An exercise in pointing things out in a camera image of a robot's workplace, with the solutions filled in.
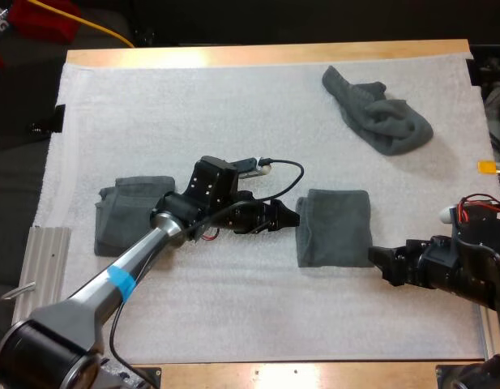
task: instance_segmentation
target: white towel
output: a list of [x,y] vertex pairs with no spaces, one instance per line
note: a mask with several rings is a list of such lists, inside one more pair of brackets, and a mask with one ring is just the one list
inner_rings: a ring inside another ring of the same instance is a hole
[[[66,65],[36,224],[71,227],[67,296],[109,264],[93,254],[95,202],[116,177],[169,175],[183,190],[202,155],[297,160],[310,188],[366,190],[377,246],[451,233],[438,213],[473,192],[499,196],[476,172],[492,157],[467,54],[332,63],[351,83],[380,80],[434,128],[414,152],[385,157],[344,124],[325,91],[327,64],[185,70]],[[296,176],[277,165],[241,187],[273,194]],[[135,290],[119,325],[128,361],[446,359],[483,356],[476,307],[449,293],[394,288],[378,269],[299,269],[293,229],[223,232],[163,258]]]

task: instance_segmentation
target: black cable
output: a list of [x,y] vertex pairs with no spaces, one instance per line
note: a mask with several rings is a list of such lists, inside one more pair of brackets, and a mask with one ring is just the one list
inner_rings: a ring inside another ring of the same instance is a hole
[[[155,253],[152,253],[149,256],[149,258],[147,259],[147,261],[145,261],[145,263],[143,264],[142,270],[138,274],[138,277],[136,277],[136,281],[135,281],[136,284],[138,284],[138,281],[141,280],[141,278],[143,277],[143,274],[145,273],[145,270],[146,270],[148,264],[151,262],[151,259],[154,257],[154,254]],[[128,370],[130,370],[134,374],[136,374],[139,377],[141,377],[142,379],[144,379],[149,385],[151,385],[155,389],[158,389],[160,386],[156,385],[156,382],[154,382],[147,374],[145,374],[144,371],[136,369],[129,362],[127,362],[125,359],[120,357],[120,355],[117,353],[117,350],[114,347],[114,334],[117,331],[118,320],[120,319],[120,315],[122,314],[123,307],[125,306],[125,304],[126,304],[125,302],[120,304],[116,313],[114,314],[113,324],[111,325],[111,331],[109,332],[109,349],[111,350],[111,353],[113,354],[115,359],[118,362],[120,362],[121,365],[123,365],[125,368],[127,368]]]
[[[169,238],[168,243],[170,241],[173,241],[174,239],[178,239],[179,237],[188,236],[190,233],[195,232],[197,229],[203,227],[204,225],[210,224],[210,223],[214,222],[215,220],[217,220],[217,219],[219,219],[219,218],[221,218],[223,216],[228,215],[234,209],[237,209],[239,207],[246,207],[248,205],[255,205],[256,203],[263,203],[264,201],[276,199],[276,198],[280,197],[281,195],[284,195],[284,194],[288,193],[301,180],[301,178],[304,176],[304,167],[302,165],[300,165],[298,162],[294,162],[292,160],[273,160],[272,158],[261,159],[259,161],[259,164],[261,166],[262,165],[269,165],[269,164],[273,164],[273,163],[295,165],[295,166],[297,166],[300,169],[300,174],[298,175],[298,177],[287,188],[285,188],[284,190],[280,191],[279,193],[274,194],[273,196],[267,196],[267,197],[264,197],[264,198],[261,198],[261,199],[243,200],[243,201],[239,201],[237,203],[233,203],[233,204],[229,205],[228,207],[226,207],[224,209],[221,209],[220,211],[214,213],[213,215],[205,217],[203,220],[201,220],[201,221],[199,221],[199,222],[191,225],[187,229],[183,229],[179,233],[173,235],[172,237]],[[149,258],[147,258],[147,260],[145,261],[145,263],[143,264],[142,270],[140,271],[140,273],[136,277],[136,280],[135,280],[135,284],[136,285],[138,285],[138,282],[141,281],[141,279],[145,275],[145,271],[147,269],[147,266],[151,262],[151,260],[154,257],[154,255],[155,255],[155,253],[152,253],[149,256]],[[133,373],[137,374],[139,377],[141,377],[142,379],[144,379],[149,385],[153,386],[154,388],[158,388],[158,386],[156,385],[156,383],[152,379],[150,379],[143,371],[136,369],[129,362],[127,362],[122,357],[120,357],[120,355],[118,355],[118,353],[117,353],[117,351],[116,351],[116,349],[114,347],[114,335],[115,335],[116,330],[117,330],[118,320],[120,319],[120,315],[122,314],[123,307],[125,306],[125,304],[126,303],[123,302],[118,307],[118,309],[117,309],[117,311],[116,311],[116,313],[114,315],[113,324],[111,326],[111,331],[109,333],[109,349],[111,350],[111,353],[117,359],[117,361],[120,362],[125,368],[127,368],[128,370],[130,370]]]
[[269,164],[287,164],[287,165],[294,165],[297,166],[300,169],[300,174],[298,174],[298,177],[289,185],[287,188],[282,190],[281,192],[274,194],[273,196],[267,196],[262,199],[258,199],[258,201],[268,201],[272,199],[276,199],[277,197],[280,197],[282,195],[285,195],[288,193],[300,180],[302,177],[304,177],[304,167],[300,165],[298,162],[295,162],[294,160],[274,160],[272,158],[262,158],[259,161],[260,166],[264,165],[269,165]]

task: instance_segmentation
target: wooden board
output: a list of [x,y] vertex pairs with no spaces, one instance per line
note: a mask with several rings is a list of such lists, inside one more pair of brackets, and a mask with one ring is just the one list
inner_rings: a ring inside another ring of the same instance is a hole
[[410,58],[468,51],[469,46],[466,40],[392,41],[312,45],[71,50],[68,51],[66,61],[82,66],[184,68]]
[[164,389],[427,389],[446,362],[211,363],[150,365],[162,369]]
[[[327,43],[154,49],[71,50],[81,66],[191,68],[413,58],[468,52],[466,40]],[[165,389],[426,389],[436,388],[437,364],[477,361],[212,363],[151,365]]]

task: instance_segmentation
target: crumpled gray sock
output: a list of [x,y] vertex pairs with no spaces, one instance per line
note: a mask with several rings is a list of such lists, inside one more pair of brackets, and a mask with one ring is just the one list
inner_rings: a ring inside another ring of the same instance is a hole
[[172,177],[117,178],[100,190],[96,205],[95,254],[117,257],[151,229],[150,215],[158,200],[175,189]]
[[352,85],[333,66],[322,83],[338,100],[347,125],[385,156],[410,152],[434,136],[431,125],[405,100],[387,100],[383,83]]
[[370,200],[364,190],[309,190],[297,201],[299,267],[372,267]]

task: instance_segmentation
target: cloth on table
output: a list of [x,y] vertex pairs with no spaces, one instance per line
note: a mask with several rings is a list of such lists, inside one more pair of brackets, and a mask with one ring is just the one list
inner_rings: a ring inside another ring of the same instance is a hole
[[175,188],[166,176],[117,178],[100,190],[96,205],[95,254],[117,257],[151,228],[150,215],[158,200]]
[[364,190],[309,190],[297,201],[299,267],[372,267],[370,200]]
[[410,152],[434,136],[431,125],[405,100],[387,100],[383,83],[352,85],[333,66],[322,83],[338,100],[347,125],[385,156]]

